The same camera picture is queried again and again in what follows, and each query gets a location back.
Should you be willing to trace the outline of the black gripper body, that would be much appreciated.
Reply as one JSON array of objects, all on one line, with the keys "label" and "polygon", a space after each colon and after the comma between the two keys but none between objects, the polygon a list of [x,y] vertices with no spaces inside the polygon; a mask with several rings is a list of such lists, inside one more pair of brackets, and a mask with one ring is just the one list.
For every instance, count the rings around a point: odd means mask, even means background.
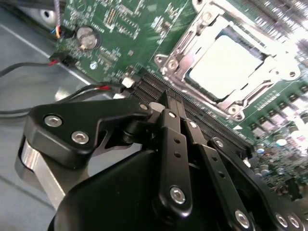
[{"label": "black gripper body", "polygon": [[80,183],[64,197],[51,231],[227,231],[218,199],[205,173],[189,167],[193,209],[167,220],[154,197],[159,178],[156,152],[138,152]]}]

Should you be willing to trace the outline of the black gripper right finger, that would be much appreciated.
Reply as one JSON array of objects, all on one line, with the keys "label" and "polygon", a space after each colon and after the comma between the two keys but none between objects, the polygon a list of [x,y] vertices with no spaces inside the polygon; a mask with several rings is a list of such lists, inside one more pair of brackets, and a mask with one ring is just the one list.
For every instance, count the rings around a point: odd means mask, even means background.
[{"label": "black gripper right finger", "polygon": [[188,120],[182,98],[177,108],[185,127],[190,156],[200,167],[198,183],[208,186],[214,199],[210,208],[222,231],[303,231],[296,213],[274,195],[223,140],[204,138],[200,128]]}]

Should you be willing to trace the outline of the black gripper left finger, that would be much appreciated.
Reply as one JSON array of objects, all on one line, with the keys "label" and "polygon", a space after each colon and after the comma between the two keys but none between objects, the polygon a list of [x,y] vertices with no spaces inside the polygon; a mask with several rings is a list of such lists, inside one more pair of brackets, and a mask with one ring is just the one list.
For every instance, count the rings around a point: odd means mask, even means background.
[{"label": "black gripper left finger", "polygon": [[158,152],[159,184],[154,195],[169,216],[187,217],[192,192],[182,98],[165,91],[158,102],[136,98],[54,103],[30,110],[25,125],[25,165],[55,208],[80,182],[89,160],[139,143]]}]

